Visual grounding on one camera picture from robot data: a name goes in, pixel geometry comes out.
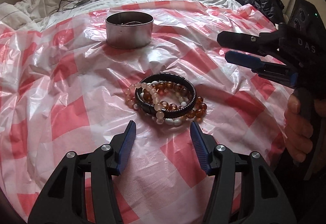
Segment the right hand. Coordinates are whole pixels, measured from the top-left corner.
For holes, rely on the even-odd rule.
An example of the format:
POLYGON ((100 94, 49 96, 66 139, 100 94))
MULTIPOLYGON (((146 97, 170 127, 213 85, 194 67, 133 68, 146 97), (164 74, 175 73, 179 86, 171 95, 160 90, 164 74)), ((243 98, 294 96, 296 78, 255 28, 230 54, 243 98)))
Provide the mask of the right hand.
POLYGON ((313 127, 300 115, 300 109, 300 101, 294 94, 291 94, 284 113, 286 120, 285 146, 290 156, 297 162, 303 162, 313 147, 310 140, 313 127))

